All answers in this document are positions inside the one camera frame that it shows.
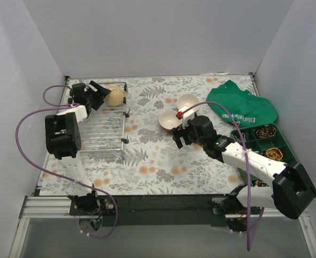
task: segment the gray floor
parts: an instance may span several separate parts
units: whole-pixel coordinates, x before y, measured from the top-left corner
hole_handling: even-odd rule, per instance
[[[21,257],[310,257],[298,220],[263,218],[246,236],[208,226],[119,226],[108,239],[80,233],[77,219],[31,219]]]

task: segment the green cloth bag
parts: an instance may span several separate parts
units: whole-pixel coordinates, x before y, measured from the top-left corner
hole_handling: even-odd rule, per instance
[[[216,89],[212,89],[206,100],[223,105],[239,127],[271,124],[278,118],[276,110],[269,100],[252,95],[248,90],[242,91],[231,80]],[[221,107],[212,104],[209,104],[209,106],[225,122],[232,122]]]

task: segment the clear plastic dish rack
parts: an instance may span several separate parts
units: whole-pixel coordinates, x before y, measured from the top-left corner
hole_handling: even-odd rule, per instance
[[[83,79],[80,82],[92,87],[89,84],[90,80]],[[97,111],[92,110],[90,116],[79,123],[82,138],[81,158],[95,161],[124,159],[124,144],[128,143],[128,136],[125,138],[125,120],[130,116],[130,109],[127,111],[126,105],[127,83],[97,83],[102,86],[106,84],[106,88],[110,84],[115,84],[123,89],[125,97],[123,103],[118,106],[109,106],[104,103]]]

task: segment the floral pattern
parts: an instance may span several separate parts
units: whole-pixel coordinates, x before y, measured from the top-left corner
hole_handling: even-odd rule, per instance
[[[226,194],[243,183],[236,168],[209,158],[198,145],[178,149],[172,136],[160,127],[159,115],[166,110],[177,110],[180,95],[192,93],[204,101],[212,88],[227,80],[254,94],[249,76],[94,79],[119,80],[128,84],[127,105],[131,107],[131,116],[126,119],[125,133],[130,142],[124,147],[124,160],[116,155],[81,155],[87,176],[95,186],[113,195]],[[70,85],[89,81],[71,80]],[[103,109],[101,106],[98,112],[107,112]],[[207,105],[202,105],[197,113],[208,116],[219,134],[229,135],[234,129]],[[65,174],[52,155],[46,168]],[[70,182],[43,176],[40,195],[68,194],[71,194]]]

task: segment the green organizer tray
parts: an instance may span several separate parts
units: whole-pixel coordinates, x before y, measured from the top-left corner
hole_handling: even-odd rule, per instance
[[[277,125],[275,124],[268,124],[268,125],[272,125],[273,127],[276,128],[276,135],[268,137],[268,138],[258,138],[253,132],[253,130],[260,128],[263,125],[242,128],[240,131],[245,134],[246,147],[255,152],[257,151],[257,152],[263,152],[263,153],[265,153],[267,149],[276,147],[276,148],[279,148],[283,153],[283,159],[281,160],[282,162],[290,163],[292,161],[298,161],[293,151],[289,147],[287,141],[283,137],[283,134],[281,133],[280,129],[277,127]],[[233,130],[231,132],[230,137],[233,139],[234,137],[237,137],[238,139],[240,138],[237,130]],[[247,180],[246,172],[242,169],[239,169],[239,174],[241,175],[244,183],[247,184],[248,180]],[[256,181],[257,179],[258,179],[257,177],[251,175],[251,181]]]

